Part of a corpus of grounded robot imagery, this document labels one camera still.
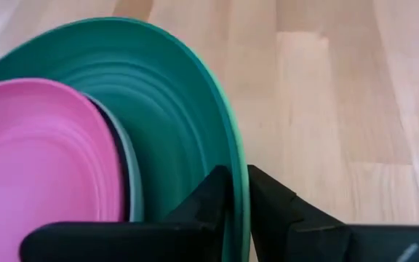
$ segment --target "pink plate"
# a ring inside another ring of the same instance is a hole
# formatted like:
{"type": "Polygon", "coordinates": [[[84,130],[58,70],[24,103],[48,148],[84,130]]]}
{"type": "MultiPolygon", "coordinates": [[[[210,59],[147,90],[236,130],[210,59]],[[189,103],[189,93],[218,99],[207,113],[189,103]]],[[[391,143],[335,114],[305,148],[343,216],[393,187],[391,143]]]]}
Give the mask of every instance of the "pink plate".
{"type": "Polygon", "coordinates": [[[122,219],[113,138],[95,107],[46,79],[0,82],[0,261],[57,221],[122,219]]]}

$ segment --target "floor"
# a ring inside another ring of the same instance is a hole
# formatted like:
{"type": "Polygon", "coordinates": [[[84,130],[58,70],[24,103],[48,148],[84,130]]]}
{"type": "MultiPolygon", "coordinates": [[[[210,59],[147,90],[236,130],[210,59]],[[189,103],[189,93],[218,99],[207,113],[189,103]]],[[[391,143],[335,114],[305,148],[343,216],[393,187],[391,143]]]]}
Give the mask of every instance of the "floor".
{"type": "Polygon", "coordinates": [[[109,15],[206,60],[249,163],[345,222],[419,223],[419,1],[0,0],[0,56],[109,15]]]}

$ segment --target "plate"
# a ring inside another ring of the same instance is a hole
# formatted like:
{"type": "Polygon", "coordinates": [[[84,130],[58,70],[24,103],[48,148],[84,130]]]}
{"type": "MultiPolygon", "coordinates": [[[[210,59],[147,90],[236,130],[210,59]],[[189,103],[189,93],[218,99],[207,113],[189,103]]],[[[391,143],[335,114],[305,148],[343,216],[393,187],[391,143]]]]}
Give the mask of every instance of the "plate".
{"type": "Polygon", "coordinates": [[[86,96],[101,113],[114,137],[119,162],[122,166],[122,176],[125,180],[124,197],[126,200],[125,213],[127,214],[127,220],[131,222],[143,221],[142,179],[132,141],[124,127],[122,127],[121,122],[107,107],[95,98],[89,95],[86,96]]]}
{"type": "Polygon", "coordinates": [[[229,167],[234,211],[224,261],[248,261],[250,194],[242,139],[223,89],[186,45],[137,20],[82,20],[0,59],[0,80],[28,76],[85,92],[119,119],[140,163],[145,221],[162,220],[215,165],[229,167]]]}
{"type": "Polygon", "coordinates": [[[121,174],[95,107],[46,79],[0,82],[0,261],[58,221],[118,221],[121,174]]]}

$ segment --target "green plate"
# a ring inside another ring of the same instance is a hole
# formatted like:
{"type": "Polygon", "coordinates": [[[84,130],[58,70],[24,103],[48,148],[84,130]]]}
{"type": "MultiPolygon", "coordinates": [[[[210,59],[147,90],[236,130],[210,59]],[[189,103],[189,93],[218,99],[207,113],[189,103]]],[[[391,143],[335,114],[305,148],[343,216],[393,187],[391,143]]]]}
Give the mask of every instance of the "green plate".
{"type": "Polygon", "coordinates": [[[250,193],[242,139],[223,88],[182,42],[126,18],[48,31],[0,59],[0,80],[43,77],[98,99],[132,139],[145,221],[160,221],[217,164],[231,169],[224,261],[248,261],[250,193]]]}
{"type": "Polygon", "coordinates": [[[105,105],[98,99],[85,94],[91,102],[100,111],[106,120],[111,133],[114,136],[114,143],[119,152],[119,160],[121,161],[122,171],[124,173],[125,189],[126,189],[126,211],[127,220],[131,222],[143,221],[143,193],[142,178],[138,169],[138,161],[135,156],[134,147],[127,131],[122,127],[121,122],[114,116],[105,105]]]}

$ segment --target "wooden surface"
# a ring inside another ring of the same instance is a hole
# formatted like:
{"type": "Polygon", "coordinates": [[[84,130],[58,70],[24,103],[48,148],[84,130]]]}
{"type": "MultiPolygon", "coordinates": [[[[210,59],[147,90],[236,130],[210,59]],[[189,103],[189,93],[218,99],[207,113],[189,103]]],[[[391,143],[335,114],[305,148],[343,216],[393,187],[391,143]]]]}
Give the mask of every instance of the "wooden surface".
{"type": "Polygon", "coordinates": [[[203,57],[249,163],[345,222],[419,223],[419,1],[0,0],[0,56],[109,15],[203,57]]]}

